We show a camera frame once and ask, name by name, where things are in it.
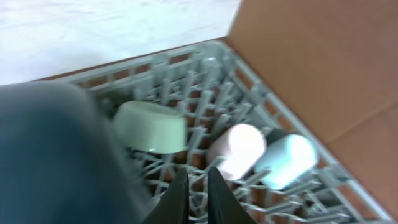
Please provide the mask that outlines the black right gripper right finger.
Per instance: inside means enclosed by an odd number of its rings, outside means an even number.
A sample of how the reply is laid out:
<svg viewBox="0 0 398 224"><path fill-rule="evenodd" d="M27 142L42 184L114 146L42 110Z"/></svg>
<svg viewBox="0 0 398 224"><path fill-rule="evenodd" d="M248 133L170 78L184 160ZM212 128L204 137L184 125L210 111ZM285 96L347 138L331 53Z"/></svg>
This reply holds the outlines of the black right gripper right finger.
<svg viewBox="0 0 398 224"><path fill-rule="evenodd" d="M208 224L256 224L216 167L208 172Z"/></svg>

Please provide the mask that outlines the dark blue bowl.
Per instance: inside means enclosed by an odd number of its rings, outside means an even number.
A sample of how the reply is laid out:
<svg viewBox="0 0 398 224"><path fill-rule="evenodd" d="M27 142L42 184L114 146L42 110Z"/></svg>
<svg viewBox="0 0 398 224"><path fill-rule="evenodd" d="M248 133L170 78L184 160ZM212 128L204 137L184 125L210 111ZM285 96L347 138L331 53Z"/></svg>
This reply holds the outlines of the dark blue bowl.
<svg viewBox="0 0 398 224"><path fill-rule="evenodd" d="M2 223L140 223L146 191L82 88L1 87Z"/></svg>

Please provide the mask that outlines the light blue cup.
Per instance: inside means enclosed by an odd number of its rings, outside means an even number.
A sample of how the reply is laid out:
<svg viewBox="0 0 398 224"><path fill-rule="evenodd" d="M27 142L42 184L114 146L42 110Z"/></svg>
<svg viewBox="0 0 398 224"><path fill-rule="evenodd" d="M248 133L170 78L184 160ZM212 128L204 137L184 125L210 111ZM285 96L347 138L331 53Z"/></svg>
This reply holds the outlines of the light blue cup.
<svg viewBox="0 0 398 224"><path fill-rule="evenodd" d="M318 163L316 147L302 135L274 129L266 136L266 142L267 148L255 163L254 172L269 170L261 182L270 189L286 188Z"/></svg>

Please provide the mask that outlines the pink cup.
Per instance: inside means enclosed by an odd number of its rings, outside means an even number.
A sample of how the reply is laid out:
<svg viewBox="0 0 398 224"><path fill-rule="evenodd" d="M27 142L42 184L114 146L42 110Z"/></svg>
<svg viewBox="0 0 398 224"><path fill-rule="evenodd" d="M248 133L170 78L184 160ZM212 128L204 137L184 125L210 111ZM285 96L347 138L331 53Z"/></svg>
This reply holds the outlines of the pink cup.
<svg viewBox="0 0 398 224"><path fill-rule="evenodd" d="M206 163L224 157L216 167L225 180L242 178L263 155L267 141L262 132L250 124L237 124L223 133L207 150Z"/></svg>

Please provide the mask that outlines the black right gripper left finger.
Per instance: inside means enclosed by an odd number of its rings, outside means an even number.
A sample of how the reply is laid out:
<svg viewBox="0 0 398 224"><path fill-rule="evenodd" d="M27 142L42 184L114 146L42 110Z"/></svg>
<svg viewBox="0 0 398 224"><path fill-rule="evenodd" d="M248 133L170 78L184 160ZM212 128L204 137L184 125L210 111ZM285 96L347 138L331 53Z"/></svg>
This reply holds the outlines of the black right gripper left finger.
<svg viewBox="0 0 398 224"><path fill-rule="evenodd" d="M189 179L185 168L180 169L157 206L142 224L188 224Z"/></svg>

